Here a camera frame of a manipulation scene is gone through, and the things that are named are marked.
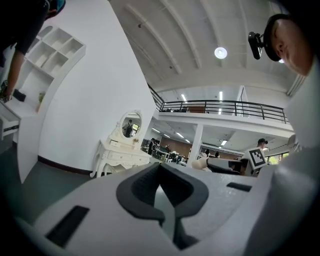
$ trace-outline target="small plant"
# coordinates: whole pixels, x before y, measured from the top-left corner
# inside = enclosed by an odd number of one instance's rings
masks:
[[[41,103],[44,100],[46,93],[45,92],[40,92],[39,93],[39,103]]]

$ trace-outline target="oval mirror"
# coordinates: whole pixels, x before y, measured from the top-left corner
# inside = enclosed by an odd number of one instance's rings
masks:
[[[135,112],[128,113],[121,125],[122,134],[126,138],[134,137],[141,127],[141,117]]]

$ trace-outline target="gray floor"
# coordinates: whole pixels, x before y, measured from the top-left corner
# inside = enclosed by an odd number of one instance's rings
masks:
[[[0,189],[12,213],[31,225],[48,206],[90,179],[90,176],[37,162],[21,184],[17,151],[12,148],[12,138],[0,141]]]

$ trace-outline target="balcony railing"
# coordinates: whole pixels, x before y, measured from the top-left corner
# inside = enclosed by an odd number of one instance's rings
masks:
[[[247,101],[235,100],[164,100],[149,86],[156,109],[159,112],[219,114],[244,118],[256,118],[288,124],[284,109]]]

